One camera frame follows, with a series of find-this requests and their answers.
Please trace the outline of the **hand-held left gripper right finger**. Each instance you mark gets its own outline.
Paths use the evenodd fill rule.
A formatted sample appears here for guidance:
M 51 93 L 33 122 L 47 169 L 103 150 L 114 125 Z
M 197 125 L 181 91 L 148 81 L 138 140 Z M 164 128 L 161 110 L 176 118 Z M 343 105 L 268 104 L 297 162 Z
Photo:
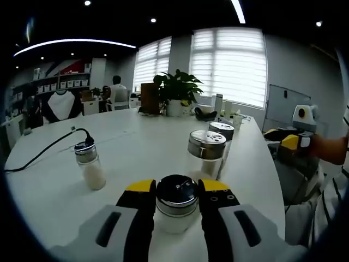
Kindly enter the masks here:
M 306 253 L 285 242 L 271 220 L 240 204 L 220 181 L 200 179 L 198 203 L 209 261 L 300 261 Z

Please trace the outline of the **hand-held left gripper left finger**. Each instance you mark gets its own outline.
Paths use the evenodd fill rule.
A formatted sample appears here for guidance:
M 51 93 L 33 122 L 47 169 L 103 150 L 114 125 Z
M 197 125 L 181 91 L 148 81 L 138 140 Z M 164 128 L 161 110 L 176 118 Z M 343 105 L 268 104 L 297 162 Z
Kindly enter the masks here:
M 129 185 L 79 227 L 77 237 L 50 253 L 58 261 L 148 261 L 154 230 L 156 181 Z

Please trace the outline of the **person's right hand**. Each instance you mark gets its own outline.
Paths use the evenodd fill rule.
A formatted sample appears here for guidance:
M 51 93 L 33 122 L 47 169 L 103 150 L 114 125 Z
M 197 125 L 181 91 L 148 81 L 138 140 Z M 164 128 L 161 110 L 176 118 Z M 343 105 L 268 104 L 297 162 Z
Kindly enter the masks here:
M 310 140 L 309 155 L 319 159 L 323 159 L 324 156 L 324 146 L 326 140 L 320 135 L 313 135 Z

